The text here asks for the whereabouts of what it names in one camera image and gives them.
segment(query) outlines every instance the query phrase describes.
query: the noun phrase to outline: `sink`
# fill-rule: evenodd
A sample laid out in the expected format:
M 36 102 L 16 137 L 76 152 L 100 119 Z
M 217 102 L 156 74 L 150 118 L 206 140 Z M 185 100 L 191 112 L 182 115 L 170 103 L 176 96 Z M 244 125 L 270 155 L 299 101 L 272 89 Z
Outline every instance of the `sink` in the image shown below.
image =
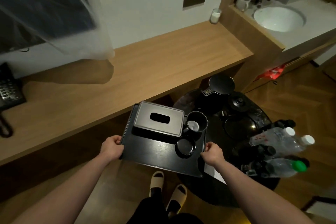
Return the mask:
M 264 28 L 280 32 L 292 31 L 305 24 L 303 14 L 280 6 L 258 9 L 254 12 L 253 17 Z

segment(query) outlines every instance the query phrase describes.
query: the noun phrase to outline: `black tray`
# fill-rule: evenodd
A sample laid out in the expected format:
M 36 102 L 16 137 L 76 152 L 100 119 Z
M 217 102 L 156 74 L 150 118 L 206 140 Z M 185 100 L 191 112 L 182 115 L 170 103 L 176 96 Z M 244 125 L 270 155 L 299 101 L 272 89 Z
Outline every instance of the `black tray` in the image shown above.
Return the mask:
M 205 131 L 196 141 L 196 148 L 189 158 L 181 158 L 175 150 L 178 138 L 151 132 L 133 126 L 139 105 L 135 104 L 121 139 L 125 146 L 121 159 L 131 160 L 143 165 L 157 167 L 180 174 L 202 177 L 204 161 L 201 152 L 204 151 Z

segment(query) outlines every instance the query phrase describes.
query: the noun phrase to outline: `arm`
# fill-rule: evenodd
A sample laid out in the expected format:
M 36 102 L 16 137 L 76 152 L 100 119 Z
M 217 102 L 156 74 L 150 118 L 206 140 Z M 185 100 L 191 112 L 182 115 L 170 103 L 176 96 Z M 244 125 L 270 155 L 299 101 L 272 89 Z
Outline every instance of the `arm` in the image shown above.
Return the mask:
M 226 162 L 223 151 L 217 144 L 207 143 L 206 150 L 201 155 L 208 165 L 215 167 L 221 174 L 252 224 L 313 224 L 287 200 Z
M 103 142 L 100 154 L 47 196 L 21 214 L 13 224 L 72 224 L 94 189 L 104 167 L 118 159 L 121 136 Z

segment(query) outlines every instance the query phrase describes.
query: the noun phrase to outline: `slipper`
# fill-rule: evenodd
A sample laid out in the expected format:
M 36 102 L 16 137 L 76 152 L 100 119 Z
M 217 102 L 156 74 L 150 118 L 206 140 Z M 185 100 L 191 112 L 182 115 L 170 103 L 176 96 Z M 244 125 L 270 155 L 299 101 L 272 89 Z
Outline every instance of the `slipper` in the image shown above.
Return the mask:
M 157 174 L 162 174 L 162 177 L 157 177 L 156 176 Z M 151 192 L 152 188 L 161 188 L 161 191 L 162 191 L 164 178 L 165 176 L 162 171 L 156 171 L 152 175 L 152 180 L 150 181 L 150 188 L 149 188 L 149 197 L 151 197 L 152 195 L 152 192 Z
M 175 200 L 181 206 L 180 209 L 176 213 L 176 214 L 178 214 L 180 212 L 182 206 L 184 205 L 184 202 L 186 201 L 186 199 L 187 199 L 187 188 L 183 184 L 177 185 L 173 194 L 171 195 L 171 198 L 170 198 L 170 201 L 167 205 L 166 211 L 168 211 L 168 207 L 170 205 L 170 202 L 172 200 Z

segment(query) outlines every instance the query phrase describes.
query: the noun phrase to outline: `white bottle cap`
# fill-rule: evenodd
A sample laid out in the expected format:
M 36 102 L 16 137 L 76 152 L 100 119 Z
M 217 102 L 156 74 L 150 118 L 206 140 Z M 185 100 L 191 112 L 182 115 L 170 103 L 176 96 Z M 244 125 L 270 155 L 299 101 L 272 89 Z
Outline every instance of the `white bottle cap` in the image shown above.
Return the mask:
M 305 145 L 311 145 L 311 144 L 315 143 L 315 139 L 310 135 L 305 135 L 305 136 L 301 137 L 301 141 Z
M 295 130 L 290 127 L 284 128 L 283 133 L 285 136 L 295 136 Z

